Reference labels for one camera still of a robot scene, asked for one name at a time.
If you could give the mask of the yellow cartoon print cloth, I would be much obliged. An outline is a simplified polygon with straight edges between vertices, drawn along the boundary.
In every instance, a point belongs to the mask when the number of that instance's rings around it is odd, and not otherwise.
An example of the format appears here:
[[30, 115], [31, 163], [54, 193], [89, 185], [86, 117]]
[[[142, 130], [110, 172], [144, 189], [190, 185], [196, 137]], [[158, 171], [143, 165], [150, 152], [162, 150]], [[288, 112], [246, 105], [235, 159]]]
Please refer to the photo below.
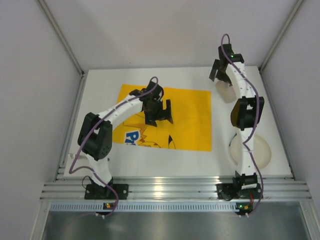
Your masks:
[[210, 152], [212, 150], [211, 92], [164, 88], [163, 100], [171, 101], [173, 122], [145, 123], [139, 112], [121, 123], [112, 133], [117, 144], [139, 147]]

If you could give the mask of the beige paper cup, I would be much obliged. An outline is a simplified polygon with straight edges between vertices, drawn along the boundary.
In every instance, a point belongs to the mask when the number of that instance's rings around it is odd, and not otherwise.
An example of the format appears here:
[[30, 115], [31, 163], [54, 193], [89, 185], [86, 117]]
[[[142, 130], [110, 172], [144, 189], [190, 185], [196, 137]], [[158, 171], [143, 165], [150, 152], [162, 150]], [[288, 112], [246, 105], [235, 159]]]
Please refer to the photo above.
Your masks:
[[229, 104], [236, 100], [236, 93], [234, 91], [234, 88], [229, 83], [219, 80], [215, 84], [215, 87], [218, 94], [225, 103]]

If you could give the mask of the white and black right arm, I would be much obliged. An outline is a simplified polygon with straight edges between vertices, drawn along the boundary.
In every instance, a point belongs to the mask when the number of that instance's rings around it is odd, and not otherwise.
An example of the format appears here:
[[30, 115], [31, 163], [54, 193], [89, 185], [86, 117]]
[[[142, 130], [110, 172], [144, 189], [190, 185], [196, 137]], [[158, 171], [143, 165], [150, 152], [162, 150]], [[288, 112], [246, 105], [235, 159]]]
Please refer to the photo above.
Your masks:
[[245, 73], [245, 63], [240, 53], [235, 53], [230, 43], [218, 47], [219, 58], [213, 63], [209, 78], [233, 87], [236, 97], [230, 121], [238, 137], [238, 164], [233, 183], [240, 191], [259, 186], [257, 164], [254, 159], [254, 135], [260, 121], [265, 100]]

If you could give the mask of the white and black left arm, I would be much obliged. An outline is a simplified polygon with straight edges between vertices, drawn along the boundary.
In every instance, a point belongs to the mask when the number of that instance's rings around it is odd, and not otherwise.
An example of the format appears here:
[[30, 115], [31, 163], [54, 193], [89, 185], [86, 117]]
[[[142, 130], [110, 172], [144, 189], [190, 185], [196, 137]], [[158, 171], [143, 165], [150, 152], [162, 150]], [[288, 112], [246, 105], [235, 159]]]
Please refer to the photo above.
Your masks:
[[144, 114], [144, 127], [156, 127], [157, 121], [164, 120], [173, 123], [171, 101], [167, 99], [166, 108], [163, 108], [163, 96], [164, 89], [154, 76], [146, 88], [132, 90], [122, 101], [108, 110], [98, 114], [86, 114], [77, 139], [79, 149], [69, 173], [88, 169], [94, 185], [110, 189], [113, 177], [109, 170], [108, 154], [112, 149], [113, 131], [140, 112]]

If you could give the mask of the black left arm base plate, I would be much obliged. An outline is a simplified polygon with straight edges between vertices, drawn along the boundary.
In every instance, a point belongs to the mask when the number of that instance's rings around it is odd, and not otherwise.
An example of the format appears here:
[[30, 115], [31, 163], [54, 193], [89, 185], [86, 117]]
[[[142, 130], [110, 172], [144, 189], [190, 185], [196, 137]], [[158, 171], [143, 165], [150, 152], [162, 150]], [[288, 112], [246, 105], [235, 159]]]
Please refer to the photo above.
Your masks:
[[[128, 184], [113, 184], [111, 186], [117, 193], [119, 200], [126, 200], [129, 194]], [[85, 200], [116, 200], [116, 195], [108, 187], [97, 184], [88, 184], [85, 187]]]

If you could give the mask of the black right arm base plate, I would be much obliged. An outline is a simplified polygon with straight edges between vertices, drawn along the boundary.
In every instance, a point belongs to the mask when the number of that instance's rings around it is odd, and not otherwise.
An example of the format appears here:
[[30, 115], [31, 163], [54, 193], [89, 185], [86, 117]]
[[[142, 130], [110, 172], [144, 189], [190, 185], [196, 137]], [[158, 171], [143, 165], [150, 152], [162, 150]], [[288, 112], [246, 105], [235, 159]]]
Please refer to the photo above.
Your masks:
[[261, 186], [256, 188], [240, 189], [232, 183], [220, 183], [216, 185], [218, 199], [231, 201], [233, 199], [259, 199], [262, 193]]

